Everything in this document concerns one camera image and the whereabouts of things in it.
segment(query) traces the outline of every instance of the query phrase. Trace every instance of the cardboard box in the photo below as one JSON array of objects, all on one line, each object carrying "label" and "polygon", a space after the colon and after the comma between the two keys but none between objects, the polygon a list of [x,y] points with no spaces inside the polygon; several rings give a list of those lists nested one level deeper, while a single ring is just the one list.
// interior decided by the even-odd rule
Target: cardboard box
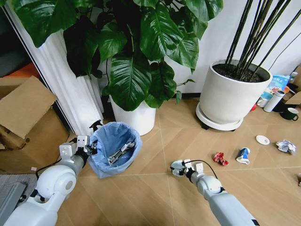
[{"label": "cardboard box", "polygon": [[0,173],[34,173],[57,160],[68,132],[51,108],[55,100],[35,77],[0,79]]},{"label": "cardboard box", "polygon": [[297,88],[298,93],[293,94],[292,92],[289,92],[285,94],[283,97],[283,102],[286,105],[300,105],[301,104],[301,65],[299,65],[296,70],[298,72],[297,77],[295,78],[295,81],[293,82],[295,85],[299,86]]}]

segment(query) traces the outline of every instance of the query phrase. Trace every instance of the white flower pot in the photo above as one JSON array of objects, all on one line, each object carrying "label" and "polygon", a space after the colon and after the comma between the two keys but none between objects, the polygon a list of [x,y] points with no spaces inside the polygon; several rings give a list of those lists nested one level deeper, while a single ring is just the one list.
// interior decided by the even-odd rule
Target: white flower pot
[{"label": "white flower pot", "polygon": [[[265,80],[263,82],[243,82],[226,78],[212,68],[213,65],[224,63],[225,60],[220,60],[210,65],[199,100],[204,115],[220,124],[243,119],[273,78],[271,73],[263,68],[257,71]],[[237,65],[238,60],[232,60],[231,63]],[[250,65],[251,70],[255,68],[256,65]]]},{"label": "white flower pot", "polygon": [[110,96],[113,112],[116,121],[123,121],[133,129],[137,130],[140,136],[147,134],[154,128],[156,109],[149,107],[143,101],[135,110],[127,112],[119,107]]}]

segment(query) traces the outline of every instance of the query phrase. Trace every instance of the trash can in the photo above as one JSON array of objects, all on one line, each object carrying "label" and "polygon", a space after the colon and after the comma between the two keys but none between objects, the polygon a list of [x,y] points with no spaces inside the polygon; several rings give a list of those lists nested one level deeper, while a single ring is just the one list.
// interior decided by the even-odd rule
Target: trash can
[{"label": "trash can", "polygon": [[[99,178],[110,177],[125,171],[142,147],[138,132],[123,122],[110,122],[103,125],[90,136],[90,144],[96,140],[97,154],[91,155],[88,162]],[[108,157],[129,142],[134,142],[135,146],[110,165]]]}]

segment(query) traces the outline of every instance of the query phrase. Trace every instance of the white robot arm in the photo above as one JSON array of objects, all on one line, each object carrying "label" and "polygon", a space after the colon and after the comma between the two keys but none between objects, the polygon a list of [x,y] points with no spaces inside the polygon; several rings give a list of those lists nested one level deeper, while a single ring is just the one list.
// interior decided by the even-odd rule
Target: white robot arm
[{"label": "white robot arm", "polygon": [[171,164],[171,170],[177,177],[186,176],[198,188],[222,226],[259,225],[238,199],[225,191],[217,178],[203,173],[202,163],[193,166],[190,159],[178,160]]},{"label": "white robot arm", "polygon": [[78,136],[76,143],[60,145],[62,160],[41,174],[31,196],[13,211],[4,226],[54,226],[57,212],[74,189],[88,156],[97,152],[96,143],[88,144],[89,136]]}]

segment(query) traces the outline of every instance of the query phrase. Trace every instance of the green cup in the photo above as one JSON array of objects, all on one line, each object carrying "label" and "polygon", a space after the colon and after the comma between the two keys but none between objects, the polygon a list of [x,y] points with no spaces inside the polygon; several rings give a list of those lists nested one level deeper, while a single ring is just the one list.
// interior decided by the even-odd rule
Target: green cup
[{"label": "green cup", "polygon": [[297,115],[299,112],[294,108],[287,108],[284,112],[280,113],[281,117],[286,120],[297,121],[299,116]]}]

